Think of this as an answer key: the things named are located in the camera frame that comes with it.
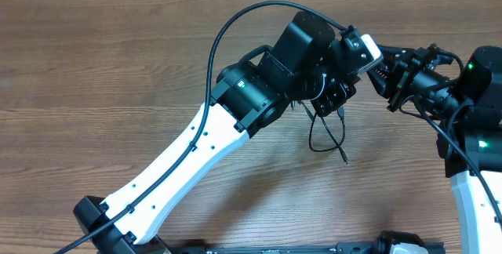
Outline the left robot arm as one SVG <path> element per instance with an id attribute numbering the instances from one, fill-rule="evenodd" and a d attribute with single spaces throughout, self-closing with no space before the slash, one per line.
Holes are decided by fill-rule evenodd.
<path id="1" fill-rule="evenodd" d="M 164 253 L 160 226 L 215 164 L 293 101 L 310 101 L 319 117 L 330 114 L 381 59 L 367 34 L 298 12 L 274 45 L 254 49 L 209 81 L 189 126 L 141 174 L 105 198 L 87 196 L 75 206 L 84 238 L 102 253 Z"/>

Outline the black usb cable thick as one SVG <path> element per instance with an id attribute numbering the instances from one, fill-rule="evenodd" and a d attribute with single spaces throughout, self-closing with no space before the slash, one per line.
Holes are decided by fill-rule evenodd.
<path id="1" fill-rule="evenodd" d="M 313 114 L 311 110 L 307 107 L 307 105 L 303 101 L 298 101 L 298 104 L 300 104 L 306 111 L 307 116 L 311 120 L 310 128 L 309 128 L 309 134 L 308 134 L 308 146 L 309 149 L 315 153 L 325 153 L 325 152 L 332 152 L 332 151 L 339 151 L 340 156 L 342 157 L 342 160 L 344 161 L 345 164 L 349 164 L 348 156 L 344 149 L 342 148 L 342 144 L 345 141 L 346 137 L 346 124 L 345 124 L 345 111 L 343 107 L 339 107 L 336 110 L 337 116 L 340 120 L 340 123 L 342 125 L 342 137 L 341 140 L 338 141 L 336 137 L 333 135 L 331 130 L 329 129 L 329 126 L 326 123 L 326 120 L 323 117 L 319 117 L 319 119 L 322 121 L 322 124 L 324 126 L 325 131 L 327 132 L 329 138 L 333 141 L 333 146 L 329 148 L 322 148 L 322 149 L 317 149 L 313 146 L 312 144 L 312 137 L 313 137 L 313 130 L 315 126 L 315 121 L 318 118 L 317 114 Z"/>

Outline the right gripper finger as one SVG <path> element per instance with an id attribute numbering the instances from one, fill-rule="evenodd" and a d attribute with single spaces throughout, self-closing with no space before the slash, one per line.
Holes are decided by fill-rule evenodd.
<path id="1" fill-rule="evenodd" d="M 385 74 L 372 69 L 367 72 L 376 92 L 383 98 L 391 98 L 395 94 L 395 78 L 392 74 Z"/>
<path id="2" fill-rule="evenodd" d="M 410 48 L 400 48 L 394 46 L 378 45 L 384 62 L 409 61 L 412 59 L 412 50 Z"/>

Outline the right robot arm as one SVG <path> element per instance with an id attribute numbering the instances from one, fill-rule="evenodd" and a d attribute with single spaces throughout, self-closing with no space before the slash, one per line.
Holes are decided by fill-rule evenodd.
<path id="1" fill-rule="evenodd" d="M 381 46 L 383 61 L 368 76 L 389 111 L 412 103 L 437 132 L 460 223 L 464 253 L 501 251 L 501 49 L 479 46 L 460 74 L 448 78 L 438 65 L 459 56 L 432 44 L 404 49 Z"/>

